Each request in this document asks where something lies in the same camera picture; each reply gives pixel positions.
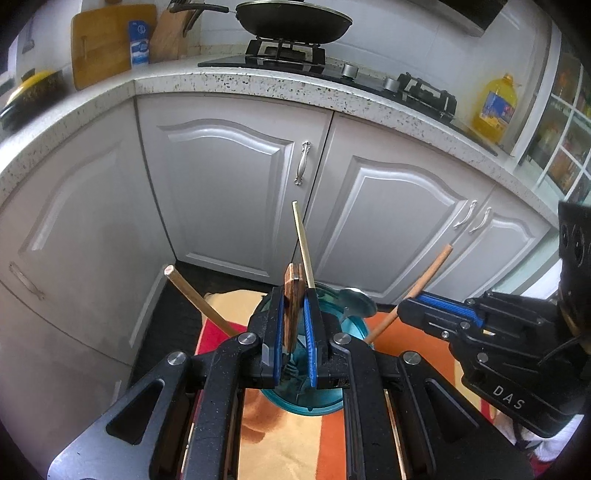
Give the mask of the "reddish wooden chopstick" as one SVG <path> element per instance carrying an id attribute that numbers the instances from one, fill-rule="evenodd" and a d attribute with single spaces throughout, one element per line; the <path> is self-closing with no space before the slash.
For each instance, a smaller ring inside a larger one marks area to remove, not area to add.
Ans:
<path id="1" fill-rule="evenodd" d="M 451 244 L 447 244 L 443 248 L 443 250 L 437 256 L 437 258 L 432 262 L 428 269 L 412 286 L 405 299 L 415 298 L 425 289 L 425 287 L 439 272 L 443 264 L 449 258 L 449 256 L 453 252 L 453 249 L 454 247 Z M 386 316 L 386 318 L 382 320 L 376 328 L 370 331 L 370 333 L 366 336 L 365 339 L 363 339 L 363 341 L 365 341 L 368 345 L 373 344 L 377 340 L 377 338 L 379 338 L 384 333 L 384 331 L 386 331 L 387 328 L 394 323 L 394 320 L 399 318 L 398 310 L 399 306 L 394 307 L 394 309 Z"/>

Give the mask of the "brown wooden chopstick pair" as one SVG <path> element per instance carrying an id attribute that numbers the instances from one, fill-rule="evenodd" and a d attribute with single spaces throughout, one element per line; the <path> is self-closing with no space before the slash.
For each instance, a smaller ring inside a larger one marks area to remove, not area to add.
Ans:
<path id="1" fill-rule="evenodd" d="M 303 305 L 305 288 L 304 265 L 288 264 L 283 275 L 283 347 L 288 354 L 296 348 L 298 315 Z"/>

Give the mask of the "steel spoon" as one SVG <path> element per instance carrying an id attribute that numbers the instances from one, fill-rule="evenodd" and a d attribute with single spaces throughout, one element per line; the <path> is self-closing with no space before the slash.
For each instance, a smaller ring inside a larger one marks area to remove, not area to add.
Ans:
<path id="1" fill-rule="evenodd" d="M 339 291 L 338 299 L 344 319 L 352 316 L 369 318 L 378 312 L 376 302 L 360 289 L 344 288 Z"/>

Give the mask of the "speckled kitchen countertop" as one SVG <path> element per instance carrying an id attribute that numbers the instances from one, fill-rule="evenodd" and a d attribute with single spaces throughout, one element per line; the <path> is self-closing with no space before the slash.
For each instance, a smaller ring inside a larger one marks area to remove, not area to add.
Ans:
<path id="1" fill-rule="evenodd" d="M 213 94 L 316 107 L 394 130 L 465 163 L 516 195 L 552 226 L 558 203 L 519 177 L 508 158 L 493 155 L 451 127 L 394 100 L 294 73 L 200 67 L 193 60 L 129 70 L 68 95 L 1 144 L 1 199 L 7 201 L 58 146 L 101 115 L 137 96 Z"/>

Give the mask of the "floral cup teal interior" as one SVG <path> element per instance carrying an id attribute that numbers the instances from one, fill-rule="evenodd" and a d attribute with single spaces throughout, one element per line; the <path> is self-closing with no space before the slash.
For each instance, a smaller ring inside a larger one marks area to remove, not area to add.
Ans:
<path id="1" fill-rule="evenodd" d="M 339 304 L 339 291 L 329 286 L 318 284 L 318 302 L 322 316 L 329 315 L 337 318 L 339 333 L 356 339 L 363 339 L 369 333 L 366 323 L 367 318 L 349 317 L 342 318 L 342 306 Z M 276 387 L 263 389 L 263 396 L 273 405 L 284 411 L 301 416 L 324 416 L 342 409 L 342 389 L 339 388 L 312 388 L 308 380 L 308 356 L 307 339 L 304 331 L 304 300 L 301 305 L 297 322 L 297 343 L 294 352 L 288 354 L 283 347 L 283 368 L 280 374 L 280 383 Z"/>

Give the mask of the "light wooden chopstick left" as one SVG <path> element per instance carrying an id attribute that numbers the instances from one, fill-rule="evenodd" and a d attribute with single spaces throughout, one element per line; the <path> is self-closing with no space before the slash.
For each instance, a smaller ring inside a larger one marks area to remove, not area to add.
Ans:
<path id="1" fill-rule="evenodd" d="M 185 299 L 204 316 L 211 320 L 214 325 L 229 337 L 238 335 L 238 330 L 232 327 L 231 323 L 226 321 L 221 314 L 211 307 L 197 290 L 179 273 L 172 264 L 163 269 L 163 275 L 167 280 L 185 297 Z"/>

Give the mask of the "light bamboo chopstick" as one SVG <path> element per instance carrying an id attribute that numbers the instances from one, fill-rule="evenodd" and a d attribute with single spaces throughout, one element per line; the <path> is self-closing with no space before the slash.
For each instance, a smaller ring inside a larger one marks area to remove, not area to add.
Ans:
<path id="1" fill-rule="evenodd" d="M 304 263 L 305 279 L 307 279 L 308 288 L 315 289 L 314 270 L 312 269 L 310 250 L 308 250 L 308 240 L 304 230 L 304 221 L 301 217 L 301 211 L 298 207 L 297 201 L 291 202 L 291 207 L 293 208 L 295 231 L 297 231 L 297 242 L 301 250 L 301 260 L 303 260 Z"/>

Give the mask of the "orange yellow patterned towel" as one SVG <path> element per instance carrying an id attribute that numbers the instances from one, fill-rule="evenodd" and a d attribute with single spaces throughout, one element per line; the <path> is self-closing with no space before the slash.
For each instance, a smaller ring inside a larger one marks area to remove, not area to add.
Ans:
<path id="1" fill-rule="evenodd" d="M 377 351 L 399 355 L 415 350 L 449 380 L 488 420 L 496 410 L 462 385 L 459 362 L 448 344 L 402 321 L 374 343 Z M 273 405 L 259 390 L 245 392 L 238 477 L 240 479 L 345 479 L 345 421 L 341 411 L 301 416 Z"/>

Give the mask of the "white cabinet door far right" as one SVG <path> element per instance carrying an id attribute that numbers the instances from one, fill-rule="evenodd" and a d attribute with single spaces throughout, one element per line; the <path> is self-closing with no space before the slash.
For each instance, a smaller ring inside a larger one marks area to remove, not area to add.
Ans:
<path id="1" fill-rule="evenodd" d="M 454 250 L 427 291 L 463 301 L 481 295 L 516 267 L 551 224 L 503 187 L 496 187 L 460 229 Z"/>

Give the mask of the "white cabinet door centre-right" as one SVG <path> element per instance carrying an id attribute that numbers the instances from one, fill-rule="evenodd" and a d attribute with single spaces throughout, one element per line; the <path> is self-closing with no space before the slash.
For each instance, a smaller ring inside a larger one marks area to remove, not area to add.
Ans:
<path id="1" fill-rule="evenodd" d="M 336 115 L 304 214 L 315 279 L 393 303 L 492 189 L 418 140 Z"/>

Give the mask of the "white glass-front shelf cabinet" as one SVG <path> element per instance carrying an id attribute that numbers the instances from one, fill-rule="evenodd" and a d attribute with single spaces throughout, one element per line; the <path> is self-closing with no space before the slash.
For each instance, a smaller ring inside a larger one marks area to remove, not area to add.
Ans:
<path id="1" fill-rule="evenodd" d="M 590 73 L 557 26 L 513 155 L 516 176 L 548 205 L 590 204 Z"/>

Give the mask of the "white cabinet door left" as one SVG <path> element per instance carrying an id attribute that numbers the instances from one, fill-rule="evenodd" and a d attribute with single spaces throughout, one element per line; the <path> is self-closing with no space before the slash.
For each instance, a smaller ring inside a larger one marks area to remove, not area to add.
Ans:
<path id="1" fill-rule="evenodd" d="M 131 365 L 175 257 L 132 101 L 43 160 L 1 210 L 1 281 L 81 343 Z"/>

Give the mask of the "yellow cooking oil bottle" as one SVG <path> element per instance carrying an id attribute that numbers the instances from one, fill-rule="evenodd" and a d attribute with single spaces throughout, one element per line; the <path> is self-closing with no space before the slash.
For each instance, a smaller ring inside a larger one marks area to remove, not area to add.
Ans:
<path id="1" fill-rule="evenodd" d="M 499 143 L 517 107 L 514 78 L 506 73 L 491 80 L 482 90 L 472 116 L 472 128 L 492 143 Z"/>

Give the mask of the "black gas stove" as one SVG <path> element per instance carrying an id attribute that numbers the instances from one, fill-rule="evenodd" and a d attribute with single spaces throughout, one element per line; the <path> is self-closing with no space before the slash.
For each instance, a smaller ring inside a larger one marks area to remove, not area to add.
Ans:
<path id="1" fill-rule="evenodd" d="M 420 112 L 470 138 L 491 154 L 496 153 L 488 141 L 456 118 L 457 99 L 448 91 L 437 89 L 408 72 L 397 77 L 363 73 L 356 65 L 325 57 L 325 49 L 318 45 L 256 38 L 249 42 L 243 54 L 207 60 L 199 65 L 287 72 L 353 87 Z"/>

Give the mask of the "black range hood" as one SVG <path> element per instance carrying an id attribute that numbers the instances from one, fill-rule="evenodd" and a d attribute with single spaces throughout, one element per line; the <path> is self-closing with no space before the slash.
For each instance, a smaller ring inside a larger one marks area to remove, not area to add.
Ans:
<path id="1" fill-rule="evenodd" d="M 472 37 L 482 37 L 507 0 L 411 0 Z"/>

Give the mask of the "black frying pan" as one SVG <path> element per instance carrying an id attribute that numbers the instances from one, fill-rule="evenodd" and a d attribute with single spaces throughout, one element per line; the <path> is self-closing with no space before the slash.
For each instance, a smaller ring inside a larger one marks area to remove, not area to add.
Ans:
<path id="1" fill-rule="evenodd" d="M 325 45 L 342 38 L 353 25 L 348 15 L 306 1 L 247 1 L 229 8 L 223 5 L 171 1 L 172 13 L 192 12 L 182 35 L 203 12 L 233 14 L 242 28 L 259 39 Z"/>

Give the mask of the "wooden knife block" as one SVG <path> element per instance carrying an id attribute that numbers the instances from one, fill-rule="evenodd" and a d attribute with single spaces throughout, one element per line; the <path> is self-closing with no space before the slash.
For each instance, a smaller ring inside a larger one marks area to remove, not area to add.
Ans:
<path id="1" fill-rule="evenodd" d="M 149 63 L 156 64 L 184 58 L 187 54 L 187 38 L 184 27 L 193 11 L 171 13 L 168 9 L 160 15 L 149 41 Z"/>

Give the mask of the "blue white carton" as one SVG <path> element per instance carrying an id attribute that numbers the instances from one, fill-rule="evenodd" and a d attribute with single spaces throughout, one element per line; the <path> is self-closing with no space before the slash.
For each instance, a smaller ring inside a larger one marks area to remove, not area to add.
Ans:
<path id="1" fill-rule="evenodd" d="M 128 23 L 130 67 L 138 68 L 149 62 L 149 25 L 142 20 Z"/>

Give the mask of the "yellow lidded pot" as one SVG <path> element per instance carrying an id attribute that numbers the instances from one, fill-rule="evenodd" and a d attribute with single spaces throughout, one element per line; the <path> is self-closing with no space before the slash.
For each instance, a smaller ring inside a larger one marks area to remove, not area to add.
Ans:
<path id="1" fill-rule="evenodd" d="M 68 93 L 63 72 L 43 70 L 27 77 L 10 95 L 1 111 L 1 127 L 14 133 Z"/>

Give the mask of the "wooden cutting board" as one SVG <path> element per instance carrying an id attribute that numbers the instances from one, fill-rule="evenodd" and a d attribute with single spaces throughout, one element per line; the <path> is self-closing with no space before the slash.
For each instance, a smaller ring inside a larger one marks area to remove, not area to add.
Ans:
<path id="1" fill-rule="evenodd" d="M 74 87 L 80 91 L 131 68 L 128 24 L 144 21 L 155 27 L 153 4 L 116 4 L 88 10 L 71 21 L 71 66 Z"/>

